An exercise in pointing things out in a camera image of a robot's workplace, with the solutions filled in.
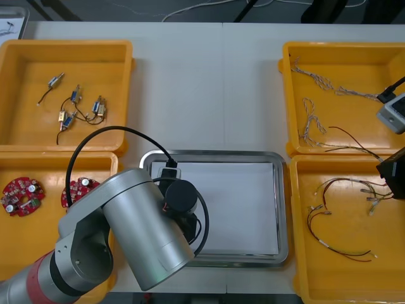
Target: circular circuit board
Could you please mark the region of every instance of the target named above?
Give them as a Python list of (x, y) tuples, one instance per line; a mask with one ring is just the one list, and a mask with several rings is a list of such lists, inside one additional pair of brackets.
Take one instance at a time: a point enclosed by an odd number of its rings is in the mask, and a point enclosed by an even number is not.
[[(72, 203), (76, 203), (79, 199), (83, 198), (87, 193), (96, 188), (100, 183), (94, 179), (87, 177), (79, 177), (77, 181), (70, 182), (70, 194), (72, 196)], [(68, 200), (66, 198), (66, 188), (64, 188), (61, 196), (61, 204), (63, 208), (68, 208)]]
[(29, 177), (12, 180), (3, 190), (0, 203), (10, 216), (24, 217), (33, 213), (41, 205), (45, 193), (39, 182)]

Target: metal tray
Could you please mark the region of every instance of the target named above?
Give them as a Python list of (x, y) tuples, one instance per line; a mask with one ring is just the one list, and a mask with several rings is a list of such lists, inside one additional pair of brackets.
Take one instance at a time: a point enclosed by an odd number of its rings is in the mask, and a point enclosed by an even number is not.
[(1, 6), (0, 5), (0, 19), (9, 18), (22, 18), (23, 24), (18, 35), (19, 39), (24, 36), (25, 28), (27, 27), (28, 19), (30, 17), (30, 11), (20, 6)]
[[(269, 168), (273, 170), (273, 184), (271, 191), (266, 185), (266, 189), (271, 193), (269, 202), (274, 202), (274, 205), (269, 208), (274, 208), (271, 212), (275, 214), (275, 230), (273, 231), (277, 238), (278, 253), (277, 254), (257, 254), (257, 253), (204, 253), (204, 250), (197, 256), (188, 266), (193, 267), (281, 267), (289, 253), (287, 240), (287, 223), (285, 218), (285, 199), (284, 199), (284, 159), (271, 152), (254, 152), (254, 151), (187, 151), (173, 150), (169, 151), (172, 157), (181, 163), (234, 163), (234, 164), (263, 164), (271, 163)], [(152, 175), (153, 163), (162, 163), (167, 161), (167, 157), (161, 151), (150, 151), (146, 153), (141, 161), (140, 168), (146, 169)]]

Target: black device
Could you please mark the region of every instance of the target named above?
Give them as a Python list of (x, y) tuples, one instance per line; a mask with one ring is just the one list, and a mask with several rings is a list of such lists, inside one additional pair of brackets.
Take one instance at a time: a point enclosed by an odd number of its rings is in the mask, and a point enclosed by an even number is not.
[(405, 199), (405, 148), (391, 155), (382, 163), (377, 165), (381, 178), (385, 179), (390, 187), (393, 198), (396, 200)]

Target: white cable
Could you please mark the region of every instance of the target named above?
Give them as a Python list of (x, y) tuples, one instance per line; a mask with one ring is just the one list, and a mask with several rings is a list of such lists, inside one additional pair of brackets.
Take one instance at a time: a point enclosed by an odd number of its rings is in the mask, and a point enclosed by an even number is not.
[[(143, 13), (143, 12), (135, 11), (135, 10), (133, 10), (132, 8), (130, 8), (129, 6), (125, 6), (125, 5), (122, 5), (122, 4), (118, 4), (118, 3), (115, 3), (115, 2), (110, 1), (110, 0), (105, 0), (105, 1), (106, 1), (107, 3), (110, 3), (110, 4), (114, 5), (114, 6), (117, 6), (117, 7), (119, 7), (119, 8), (125, 8), (126, 10), (131, 11), (131, 12), (132, 12), (133, 14), (135, 14), (135, 15), (144, 15), (144, 16), (152, 16), (152, 17), (165, 16), (165, 17), (162, 19), (162, 22), (165, 22), (165, 21), (166, 21), (167, 19), (169, 19), (171, 16), (177, 15), (177, 14), (179, 14), (179, 13), (183, 13), (184, 11), (192, 10), (192, 9), (194, 9), (194, 8), (200, 8), (200, 7), (202, 7), (202, 6), (211, 6), (211, 5), (229, 3), (229, 2), (234, 2), (234, 1), (238, 1), (238, 0), (222, 0), (222, 1), (213, 2), (213, 3), (210, 3), (210, 0), (209, 0), (209, 1), (205, 2), (205, 3), (200, 3), (200, 4), (193, 5), (193, 6), (189, 6), (188, 8), (182, 8), (182, 9), (180, 9), (180, 10), (178, 10), (178, 11), (174, 11), (173, 13), (170, 13), (170, 14), (168, 14), (168, 15), (165, 15), (165, 14), (155, 14), (155, 15), (152, 15), (152, 14), (149, 14), (149, 13)], [(293, 1), (293, 0), (270, 0), (270, 1), (268, 1), (267, 3), (257, 4), (257, 5), (254, 5), (253, 7), (255, 7), (255, 8), (262, 8), (262, 7), (264, 7), (264, 6), (270, 5), (271, 3), (274, 3), (275, 1), (277, 1), (277, 2), (283, 2), (283, 3), (303, 4), (303, 5), (311, 5), (311, 4), (312, 4), (312, 3), (308, 3), (308, 2), (300, 2), (300, 1)], [(367, 0), (362, 0), (362, 2), (361, 2), (361, 3), (358, 3), (358, 4), (346, 5), (345, 8), (355, 8), (355, 7), (358, 7), (358, 6), (362, 6), (366, 1), (367, 1)]]
[(268, 1), (267, 3), (263, 3), (263, 4), (256, 4), (256, 5), (254, 5), (253, 7), (254, 7), (254, 8), (262, 8), (262, 7), (264, 7), (264, 6), (270, 5), (270, 4), (273, 3), (274, 1), (276, 1), (276, 0), (270, 0), (270, 1)]
[[(276, 0), (277, 2), (284, 2), (284, 3), (294, 3), (294, 4), (303, 4), (303, 5), (311, 5), (312, 3), (308, 2), (300, 2), (300, 1), (293, 1), (293, 0)], [(357, 8), (358, 6), (362, 6), (367, 0), (362, 0), (358, 4), (346, 5), (345, 8)]]
[(184, 11), (192, 10), (193, 8), (200, 8), (201, 6), (211, 6), (211, 5), (223, 4), (223, 3), (234, 2), (234, 1), (238, 1), (238, 0), (223, 0), (223, 1), (212, 2), (212, 3), (200, 3), (200, 4), (193, 5), (193, 6), (189, 6), (188, 8), (182, 8), (178, 11), (174, 11), (173, 13), (170, 13), (169, 15), (166, 15), (162, 19), (162, 22), (165, 22), (167, 19), (169, 19), (173, 15), (182, 13)]

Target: yellow plastic tray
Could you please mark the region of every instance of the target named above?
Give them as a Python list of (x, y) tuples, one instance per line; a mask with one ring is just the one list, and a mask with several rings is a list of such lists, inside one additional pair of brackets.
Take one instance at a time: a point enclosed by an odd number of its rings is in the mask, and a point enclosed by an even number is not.
[[(289, 143), (287, 152), (297, 154), (324, 154), (324, 148), (314, 147), (299, 140), (307, 122), (302, 99), (311, 98), (315, 115), (328, 126), (338, 126), (350, 132), (361, 144), (379, 155), (391, 155), (405, 145), (405, 134), (397, 135), (376, 117), (383, 106), (360, 96), (337, 96), (324, 91), (307, 75), (291, 71), (299, 57), (299, 68), (329, 78), (335, 87), (378, 94), (405, 75), (404, 43), (327, 43), (288, 42), (283, 48), (279, 70), (283, 73)], [(405, 91), (405, 85), (396, 90)], [(356, 143), (339, 130), (328, 130), (323, 136), (312, 122), (310, 136), (327, 144), (353, 145)], [(327, 154), (362, 155), (354, 149)]]
[(305, 304), (403, 303), (405, 299), (405, 204), (388, 199), (368, 215), (369, 194), (361, 185), (336, 182), (327, 192), (329, 216), (313, 222), (314, 231), (331, 246), (346, 251), (371, 250), (378, 258), (369, 263), (346, 259), (320, 244), (308, 231), (308, 207), (322, 204), (316, 188), (334, 177), (381, 183), (371, 156), (293, 157), (292, 216), (298, 280), (294, 287)]
[[(5, 42), (0, 48), (0, 151), (73, 151), (91, 132), (108, 125), (125, 125), (132, 62), (128, 41)], [(37, 106), (47, 83), (61, 72), (65, 76)], [(59, 138), (58, 114), (62, 102), (80, 84), (78, 104), (91, 113), (98, 96), (106, 98), (106, 119), (99, 125), (75, 120)], [(67, 110), (75, 108), (68, 101)], [(109, 131), (95, 137), (84, 150), (117, 151), (124, 132)]]
[[(1, 189), (11, 180), (27, 176), (37, 179), (46, 197), (40, 208), (26, 217), (10, 217), (0, 207), (0, 281), (9, 279), (21, 269), (54, 249), (58, 240), (58, 222), (66, 214), (61, 206), (65, 174), (71, 153), (67, 152), (0, 152)], [(89, 177), (99, 182), (117, 173), (118, 159), (110, 152), (84, 152), (77, 158), (72, 180)], [(114, 247), (110, 234), (109, 245)], [(115, 283), (112, 275), (77, 303), (99, 303)]]

